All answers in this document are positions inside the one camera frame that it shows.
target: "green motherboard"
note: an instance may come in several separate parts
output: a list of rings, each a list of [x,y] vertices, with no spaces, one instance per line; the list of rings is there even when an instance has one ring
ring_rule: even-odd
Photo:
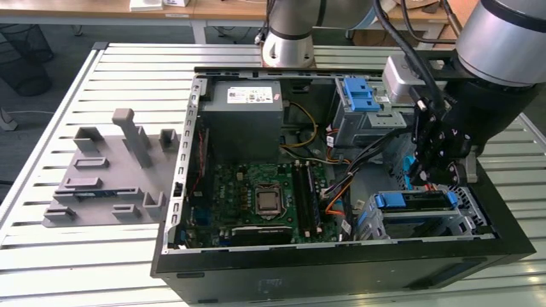
[[[293,228],[290,243],[332,242],[337,239],[333,218],[322,218],[321,232],[302,235],[297,197],[294,195],[294,164],[218,164],[214,168],[213,206],[197,210],[197,237],[205,248],[230,246],[230,231],[242,226],[283,226]],[[309,166],[318,193],[328,186],[322,164]]]

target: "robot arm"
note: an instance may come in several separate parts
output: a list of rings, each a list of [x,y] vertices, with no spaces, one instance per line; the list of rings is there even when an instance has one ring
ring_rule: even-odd
[[[389,59],[384,80],[393,97],[410,96],[416,103],[412,183],[477,182],[477,157],[488,140],[514,121],[546,83],[546,1],[481,0],[456,50],[448,52],[413,50],[380,0],[277,0],[263,46],[266,64],[312,65],[313,26],[350,28],[372,7],[406,53]],[[442,69],[432,67],[434,60],[444,62]],[[437,82],[446,85],[442,90]]]
[[[488,140],[514,121],[546,82],[540,64],[546,58],[545,18],[545,1],[481,0],[456,50],[422,53],[426,60],[444,60],[445,67],[429,66],[429,71],[448,84],[444,101],[434,105],[429,87],[410,88],[418,106],[413,184],[477,182],[476,158]]]
[[[364,0],[275,0],[270,13],[263,61],[270,67],[309,67],[314,63],[312,30],[350,29],[373,16]]]

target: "yellow wire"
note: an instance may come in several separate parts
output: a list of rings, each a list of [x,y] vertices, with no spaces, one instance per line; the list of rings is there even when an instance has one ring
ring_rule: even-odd
[[[310,142],[314,141],[314,139],[316,139],[316,137],[317,137],[317,132],[318,132],[318,131],[317,131],[316,118],[314,118],[314,117],[312,116],[312,114],[308,112],[308,110],[305,109],[305,107],[302,107],[302,106],[301,106],[299,104],[297,104],[295,102],[290,102],[290,104],[294,104],[294,105],[304,111],[304,113],[306,113],[309,119],[313,121],[313,123],[314,123],[314,133],[312,134],[312,138],[310,138],[308,141],[305,141],[304,143],[281,145],[281,147],[285,147],[285,148],[293,148],[293,147],[306,146]]]

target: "sticker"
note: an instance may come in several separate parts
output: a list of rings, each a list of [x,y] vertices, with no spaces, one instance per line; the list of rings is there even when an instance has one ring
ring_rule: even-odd
[[[348,223],[346,220],[342,222],[342,228],[348,234],[352,234],[352,225]]]
[[[190,18],[189,14],[165,14],[166,17]]]
[[[377,96],[376,97],[376,102],[389,102],[389,97],[388,96]]]
[[[362,210],[362,208],[365,207],[365,202],[362,200],[357,200],[357,204],[354,205],[354,209],[356,210]]]
[[[229,104],[273,104],[273,88],[230,88]]]
[[[333,136],[326,137],[326,146],[334,147],[334,137]]]

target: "aluminum extrusion table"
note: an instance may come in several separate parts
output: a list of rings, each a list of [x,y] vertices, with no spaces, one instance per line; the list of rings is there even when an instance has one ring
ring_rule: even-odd
[[[384,68],[390,48],[317,47],[320,68]],[[81,126],[119,134],[119,107],[135,110],[149,134],[182,130],[195,66],[258,67],[249,45],[113,43],[93,50],[35,151],[0,206],[0,301],[12,306],[183,306],[150,277],[157,224],[45,228],[43,213],[63,178]],[[290,299],[269,306],[545,306],[545,138],[525,116],[496,136],[481,162],[537,253],[440,290]]]

